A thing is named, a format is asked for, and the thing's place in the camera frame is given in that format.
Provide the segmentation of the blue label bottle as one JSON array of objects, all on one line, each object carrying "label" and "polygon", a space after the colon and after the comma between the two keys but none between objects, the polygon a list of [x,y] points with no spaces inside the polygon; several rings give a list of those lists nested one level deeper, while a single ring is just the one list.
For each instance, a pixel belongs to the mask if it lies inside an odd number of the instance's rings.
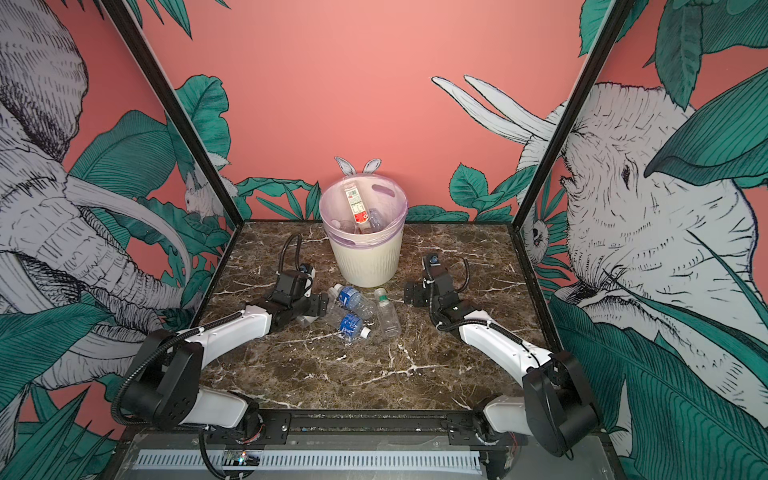
[{"label": "blue label bottle", "polygon": [[372,330],[355,313],[343,307],[333,307],[322,319],[327,322],[347,343],[368,339]]},{"label": "blue label bottle", "polygon": [[353,286],[336,284],[327,290],[330,304],[344,311],[354,313],[363,320],[371,319],[376,313],[376,304]]}]

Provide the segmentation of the green neck bottle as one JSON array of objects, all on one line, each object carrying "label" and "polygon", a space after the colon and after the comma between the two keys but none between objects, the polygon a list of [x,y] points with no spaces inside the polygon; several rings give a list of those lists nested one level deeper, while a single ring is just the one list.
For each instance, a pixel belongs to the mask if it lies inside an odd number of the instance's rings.
[{"label": "green neck bottle", "polygon": [[386,339],[394,339],[401,335],[401,325],[392,301],[385,288],[377,288],[374,296],[378,306],[379,330]]}]

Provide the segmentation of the clear bottle red white label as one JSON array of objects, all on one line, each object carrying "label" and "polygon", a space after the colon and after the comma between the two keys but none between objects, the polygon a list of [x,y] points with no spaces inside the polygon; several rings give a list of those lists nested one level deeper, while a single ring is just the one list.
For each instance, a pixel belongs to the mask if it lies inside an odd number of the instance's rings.
[{"label": "clear bottle red white label", "polygon": [[369,233],[371,231],[369,214],[357,184],[347,182],[344,184],[343,190],[356,230],[362,234]]}]

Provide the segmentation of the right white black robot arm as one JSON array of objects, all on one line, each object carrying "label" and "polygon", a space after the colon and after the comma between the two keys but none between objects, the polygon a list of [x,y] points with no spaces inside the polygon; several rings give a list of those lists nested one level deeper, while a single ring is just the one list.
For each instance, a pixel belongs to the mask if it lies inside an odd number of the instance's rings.
[{"label": "right white black robot arm", "polygon": [[468,284],[455,287],[449,270],[435,256],[427,257],[423,279],[406,284],[404,302],[425,308],[438,331],[486,355],[522,388],[520,398],[502,395],[480,407],[477,430],[483,442],[523,434],[550,454],[564,456],[601,425],[581,363],[565,350],[553,353],[522,339],[462,299]]}]

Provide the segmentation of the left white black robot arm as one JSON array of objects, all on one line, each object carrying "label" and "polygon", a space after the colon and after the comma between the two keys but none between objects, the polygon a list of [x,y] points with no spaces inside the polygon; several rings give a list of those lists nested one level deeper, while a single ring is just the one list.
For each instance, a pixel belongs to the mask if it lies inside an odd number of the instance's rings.
[{"label": "left white black robot arm", "polygon": [[201,373],[214,360],[303,316],[325,313],[328,296],[313,294],[315,269],[302,264],[278,274],[273,290],[233,314],[181,332],[151,332],[111,402],[119,424],[172,430],[181,425],[257,429],[255,401],[203,387]]}]

